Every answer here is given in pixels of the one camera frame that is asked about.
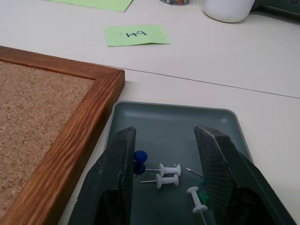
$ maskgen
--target tray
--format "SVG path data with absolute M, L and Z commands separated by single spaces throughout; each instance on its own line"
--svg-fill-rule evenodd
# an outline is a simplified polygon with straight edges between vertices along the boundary
M 192 196 L 187 194 L 187 189 L 192 186 L 198 186 L 199 192 L 206 194 L 201 177 L 186 170 L 190 168 L 202 173 L 194 124 L 229 135 L 237 150 L 252 161 L 237 116 L 232 111 L 137 102 L 118 102 L 113 107 L 106 143 L 116 132 L 134 126 L 135 150 L 148 154 L 146 168 L 158 169 L 159 163 L 181 166 L 178 187 L 164 185 L 157 190 L 155 183 L 138 183 L 155 180 L 155 172 L 145 172 L 134 179 L 131 225 L 203 224 L 201 216 L 192 213 L 195 205 Z M 215 224 L 211 211 L 203 214 L 208 225 Z

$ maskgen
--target cork board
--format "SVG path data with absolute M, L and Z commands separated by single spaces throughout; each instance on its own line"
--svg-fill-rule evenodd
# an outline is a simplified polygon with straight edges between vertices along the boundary
M 0 221 L 93 83 L 0 61 Z

